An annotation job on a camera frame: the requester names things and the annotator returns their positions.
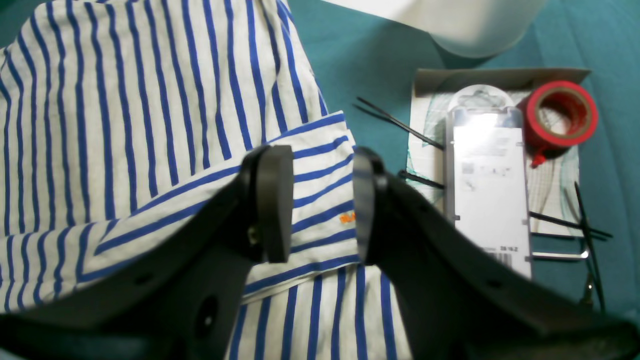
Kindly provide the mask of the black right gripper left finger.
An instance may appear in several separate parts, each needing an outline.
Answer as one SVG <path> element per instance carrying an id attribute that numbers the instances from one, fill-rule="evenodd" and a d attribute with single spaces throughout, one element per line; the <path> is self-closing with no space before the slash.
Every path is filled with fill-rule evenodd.
<path id="1" fill-rule="evenodd" d="M 291 247 L 293 151 L 263 145 L 178 232 L 105 280 L 1 317 L 26 360 L 221 360 L 247 276 Z"/>

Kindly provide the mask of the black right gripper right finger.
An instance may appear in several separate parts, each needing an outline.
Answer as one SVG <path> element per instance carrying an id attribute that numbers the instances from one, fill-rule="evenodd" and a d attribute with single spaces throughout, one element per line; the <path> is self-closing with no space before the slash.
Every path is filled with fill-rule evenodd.
<path id="1" fill-rule="evenodd" d="M 508 269 L 478 248 L 377 153 L 354 151 L 361 261 L 397 295 L 415 360 L 631 360 L 639 330 Z"/>

